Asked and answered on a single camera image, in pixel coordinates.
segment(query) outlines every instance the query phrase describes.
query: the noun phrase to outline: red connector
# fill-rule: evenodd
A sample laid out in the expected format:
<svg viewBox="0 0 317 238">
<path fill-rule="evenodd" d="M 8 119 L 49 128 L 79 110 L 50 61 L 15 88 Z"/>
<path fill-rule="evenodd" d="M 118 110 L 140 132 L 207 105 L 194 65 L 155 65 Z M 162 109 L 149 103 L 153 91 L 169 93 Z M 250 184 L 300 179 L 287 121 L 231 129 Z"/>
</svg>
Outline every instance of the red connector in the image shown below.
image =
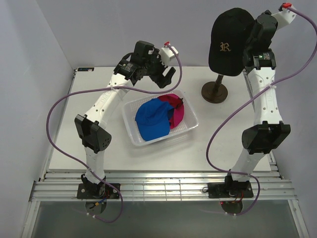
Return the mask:
<svg viewBox="0 0 317 238">
<path fill-rule="evenodd" d="M 292 4 L 289 3 L 289 2 L 282 4 L 282 7 L 283 7 L 283 8 L 289 8 L 289 7 L 291 7 L 291 6 L 292 6 Z"/>
</svg>

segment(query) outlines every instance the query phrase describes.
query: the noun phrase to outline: gray floor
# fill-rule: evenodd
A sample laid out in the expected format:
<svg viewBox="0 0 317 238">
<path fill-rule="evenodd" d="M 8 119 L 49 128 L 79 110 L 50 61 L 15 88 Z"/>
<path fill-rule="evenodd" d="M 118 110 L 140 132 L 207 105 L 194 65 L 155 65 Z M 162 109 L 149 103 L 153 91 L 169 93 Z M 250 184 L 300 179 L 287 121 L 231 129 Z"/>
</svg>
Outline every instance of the gray floor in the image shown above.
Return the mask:
<svg viewBox="0 0 317 238">
<path fill-rule="evenodd" d="M 259 201 L 250 213 L 239 217 L 200 211 L 222 211 L 218 202 L 125 202 L 123 215 L 114 224 L 73 210 L 85 211 L 84 206 L 84 202 L 42 202 L 33 238 L 299 237 L 287 201 Z M 109 203 L 102 217 L 111 219 L 119 206 Z"/>
</svg>

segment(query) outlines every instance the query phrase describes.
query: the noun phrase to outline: cap brim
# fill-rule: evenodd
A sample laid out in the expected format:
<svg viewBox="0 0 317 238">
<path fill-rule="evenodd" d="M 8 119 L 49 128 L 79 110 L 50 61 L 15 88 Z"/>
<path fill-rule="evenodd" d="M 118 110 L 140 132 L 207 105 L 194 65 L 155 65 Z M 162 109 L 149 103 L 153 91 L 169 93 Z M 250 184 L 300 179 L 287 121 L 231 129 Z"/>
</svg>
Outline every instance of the cap brim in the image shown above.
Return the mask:
<svg viewBox="0 0 317 238">
<path fill-rule="evenodd" d="M 141 137 L 145 141 L 154 140 L 169 134 L 168 118 L 163 119 L 155 125 L 143 125 L 137 122 Z"/>
<path fill-rule="evenodd" d="M 172 124 L 170 125 L 170 128 L 173 129 L 177 127 L 183 120 L 184 118 L 184 104 L 180 106 L 179 108 L 174 110 L 174 115 L 172 117 Z"/>
<path fill-rule="evenodd" d="M 225 76 L 237 76 L 243 70 L 242 56 L 226 56 L 218 54 L 214 47 L 209 51 L 209 68 Z"/>
</svg>

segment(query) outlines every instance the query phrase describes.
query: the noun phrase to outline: robotic arm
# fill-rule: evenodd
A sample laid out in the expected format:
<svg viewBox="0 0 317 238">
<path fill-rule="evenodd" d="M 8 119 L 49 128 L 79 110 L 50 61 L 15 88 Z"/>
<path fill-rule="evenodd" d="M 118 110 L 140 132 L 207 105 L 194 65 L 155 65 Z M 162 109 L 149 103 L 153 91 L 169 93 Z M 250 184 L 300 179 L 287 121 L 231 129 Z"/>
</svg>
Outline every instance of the robotic arm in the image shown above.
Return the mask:
<svg viewBox="0 0 317 238">
<path fill-rule="evenodd" d="M 163 75 L 174 57 L 173 52 L 167 47 L 156 49 L 151 43 L 138 41 L 134 52 L 125 55 L 115 67 L 107 87 L 134 87 L 137 81 L 149 76 L 159 88 L 164 88 L 171 83 L 171 78 L 176 72 L 175 68 L 171 67 L 166 76 Z M 84 116 L 77 115 L 75 118 L 78 135 L 85 147 L 87 165 L 100 178 L 106 178 L 104 155 L 111 142 L 111 135 L 106 131 L 107 122 L 128 91 L 112 89 L 103 92 Z M 83 196 L 78 193 L 77 198 L 100 197 L 107 189 L 89 170 L 81 175 L 81 180 L 83 184 L 79 187 L 83 187 L 85 193 Z"/>
<path fill-rule="evenodd" d="M 275 32 L 294 20 L 296 14 L 286 9 L 289 6 L 289 3 L 283 4 L 279 13 L 274 15 L 267 10 L 255 20 L 243 55 L 243 73 L 251 98 L 274 82 L 276 62 L 269 46 Z M 253 108 L 254 126 L 243 131 L 243 150 L 232 168 L 232 171 L 249 175 L 258 162 L 276 149 L 291 131 L 290 125 L 283 123 L 279 113 L 275 87 L 270 87 L 256 98 Z M 224 184 L 209 184 L 209 197 L 221 198 L 241 192 L 244 197 L 253 197 L 249 179 L 247 175 L 228 174 Z"/>
</svg>

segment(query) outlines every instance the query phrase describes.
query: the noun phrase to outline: hat stand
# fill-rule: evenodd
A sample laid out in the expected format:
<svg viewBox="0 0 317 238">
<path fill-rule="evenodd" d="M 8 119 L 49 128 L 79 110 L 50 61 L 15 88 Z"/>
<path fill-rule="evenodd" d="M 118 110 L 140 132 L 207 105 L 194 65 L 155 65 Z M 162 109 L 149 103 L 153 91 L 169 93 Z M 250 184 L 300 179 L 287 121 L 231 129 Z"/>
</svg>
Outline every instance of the hat stand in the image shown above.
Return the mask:
<svg viewBox="0 0 317 238">
<path fill-rule="evenodd" d="M 208 82 L 202 87 L 203 98 L 210 103 L 222 103 L 228 96 L 227 88 L 222 84 L 223 75 L 216 82 Z"/>
</svg>

